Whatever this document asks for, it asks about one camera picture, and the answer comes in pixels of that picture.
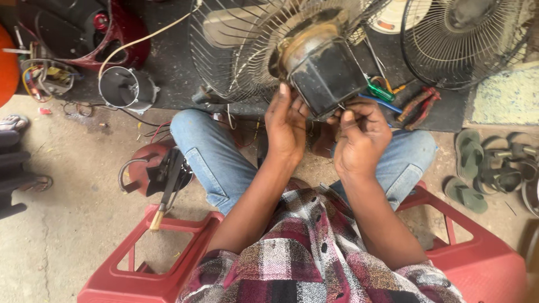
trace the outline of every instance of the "metal cylinder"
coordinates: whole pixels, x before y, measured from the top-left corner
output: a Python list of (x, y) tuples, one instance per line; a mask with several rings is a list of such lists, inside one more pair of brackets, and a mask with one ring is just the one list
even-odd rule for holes
[(121, 66), (107, 69), (99, 79), (99, 93), (107, 105), (140, 115), (155, 103), (159, 90), (147, 75)]
[(367, 87), (338, 22), (311, 26), (284, 41), (279, 69), (314, 116), (336, 108)]

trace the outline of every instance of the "forearm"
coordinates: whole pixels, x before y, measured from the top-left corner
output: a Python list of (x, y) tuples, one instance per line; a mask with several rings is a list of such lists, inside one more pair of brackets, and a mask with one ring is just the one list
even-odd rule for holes
[(344, 178), (344, 191), (367, 251), (390, 269), (427, 260), (413, 234), (397, 217), (375, 178)]
[(208, 251), (241, 251), (258, 241), (292, 176), (295, 165), (268, 155), (251, 185), (217, 229)]

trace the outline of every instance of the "plaid shirt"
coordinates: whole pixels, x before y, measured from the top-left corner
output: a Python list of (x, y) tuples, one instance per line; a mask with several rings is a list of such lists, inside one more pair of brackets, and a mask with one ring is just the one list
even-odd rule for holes
[(391, 271), (367, 253), (352, 210), (324, 186), (283, 194), (262, 239), (208, 252), (178, 302), (464, 302), (431, 261)]

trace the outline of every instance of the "fan guard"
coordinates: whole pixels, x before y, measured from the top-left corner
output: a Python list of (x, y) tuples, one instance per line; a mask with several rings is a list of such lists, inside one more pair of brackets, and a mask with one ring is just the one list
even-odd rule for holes
[(202, 79), (222, 98), (268, 96), (279, 84), (278, 75), (270, 73), (275, 50), (298, 26), (331, 11), (345, 13), (342, 36), (348, 38), (388, 1), (198, 0), (202, 5), (190, 17), (191, 56)]
[[(400, 32), (404, 60), (423, 82), (474, 85), (537, 48), (533, 0), (408, 0)], [(406, 30), (409, 19), (425, 15)]]

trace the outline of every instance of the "table fan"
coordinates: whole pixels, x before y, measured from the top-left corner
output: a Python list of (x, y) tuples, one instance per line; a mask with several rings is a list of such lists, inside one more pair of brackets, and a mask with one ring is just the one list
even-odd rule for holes
[(469, 87), (538, 50), (536, 16), (535, 0), (408, 0), (403, 57), (430, 86)]
[(349, 43), (388, 0), (194, 0), (190, 49), (207, 87), (227, 102), (291, 83), (314, 116), (367, 86)]

